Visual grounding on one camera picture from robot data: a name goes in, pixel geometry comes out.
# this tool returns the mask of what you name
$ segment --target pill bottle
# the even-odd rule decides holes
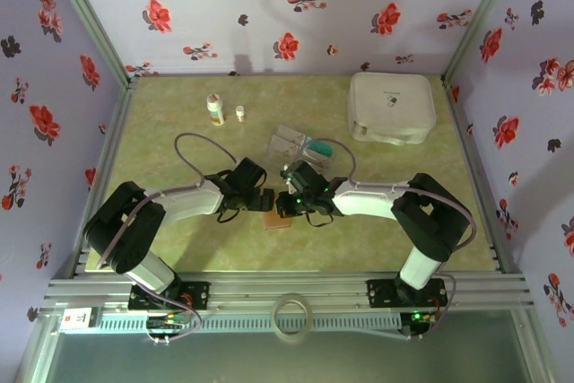
[[[223,102],[217,94],[210,94],[207,96],[207,110],[209,111],[209,117],[212,123],[221,126],[225,123],[225,117],[223,116]]]
[[[243,108],[241,105],[235,108],[235,114],[237,115],[237,120],[240,123],[245,121],[245,108]]]

